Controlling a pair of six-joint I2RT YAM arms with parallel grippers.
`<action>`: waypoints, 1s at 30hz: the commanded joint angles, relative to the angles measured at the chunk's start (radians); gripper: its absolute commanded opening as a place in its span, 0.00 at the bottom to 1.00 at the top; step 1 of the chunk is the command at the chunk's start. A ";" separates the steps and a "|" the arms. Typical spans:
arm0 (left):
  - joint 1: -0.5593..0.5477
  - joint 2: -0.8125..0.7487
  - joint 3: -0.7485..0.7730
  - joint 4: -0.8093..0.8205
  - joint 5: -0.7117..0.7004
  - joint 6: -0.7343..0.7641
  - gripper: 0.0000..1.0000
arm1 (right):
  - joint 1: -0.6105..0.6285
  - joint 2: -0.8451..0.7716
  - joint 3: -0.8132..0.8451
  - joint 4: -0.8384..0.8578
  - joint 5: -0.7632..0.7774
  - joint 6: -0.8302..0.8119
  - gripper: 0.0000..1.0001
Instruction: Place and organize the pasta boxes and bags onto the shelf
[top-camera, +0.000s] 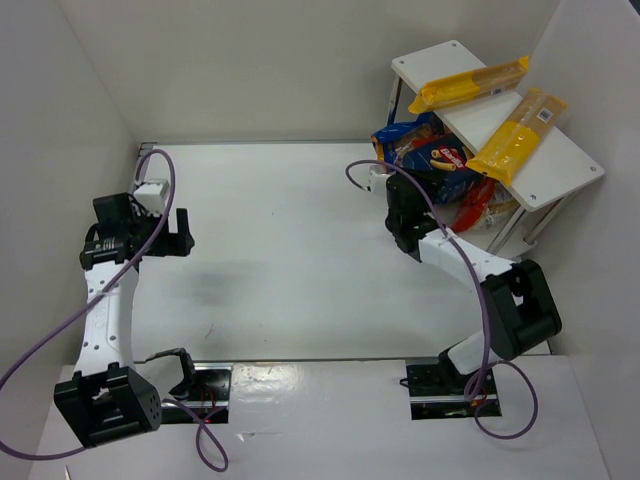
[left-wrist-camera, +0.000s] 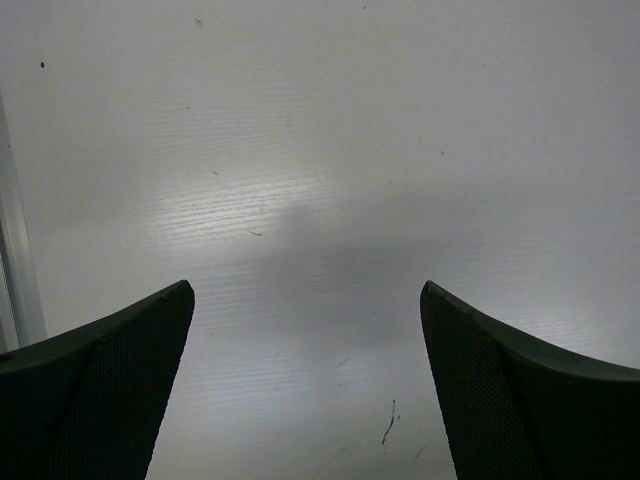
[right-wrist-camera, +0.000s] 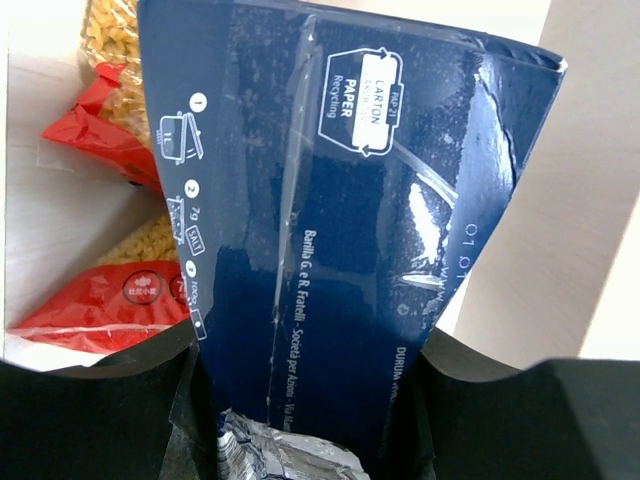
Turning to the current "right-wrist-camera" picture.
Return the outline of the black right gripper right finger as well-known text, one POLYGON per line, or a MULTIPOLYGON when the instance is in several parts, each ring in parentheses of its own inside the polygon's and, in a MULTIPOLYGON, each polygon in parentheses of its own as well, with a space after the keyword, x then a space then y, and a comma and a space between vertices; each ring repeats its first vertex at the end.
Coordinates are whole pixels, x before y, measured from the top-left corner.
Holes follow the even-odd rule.
POLYGON ((434 330, 421 365, 437 478, 638 478, 638 362, 518 370, 434 330))

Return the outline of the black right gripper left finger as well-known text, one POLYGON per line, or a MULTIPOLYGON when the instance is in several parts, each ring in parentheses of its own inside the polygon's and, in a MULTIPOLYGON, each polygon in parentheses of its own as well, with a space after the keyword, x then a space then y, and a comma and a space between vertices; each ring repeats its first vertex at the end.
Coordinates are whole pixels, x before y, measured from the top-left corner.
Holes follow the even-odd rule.
POLYGON ((4 479, 215 479, 210 385, 190 321, 92 367, 1 365, 4 479))

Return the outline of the dark blue pasta box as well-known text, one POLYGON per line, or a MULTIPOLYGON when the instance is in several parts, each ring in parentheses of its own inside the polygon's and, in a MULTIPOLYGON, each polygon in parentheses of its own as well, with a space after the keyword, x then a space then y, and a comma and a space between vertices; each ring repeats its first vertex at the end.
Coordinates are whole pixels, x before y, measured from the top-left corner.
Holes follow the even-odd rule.
POLYGON ((142 1, 148 123, 214 411, 385 477, 393 407, 566 72, 487 33, 301 1, 142 1))

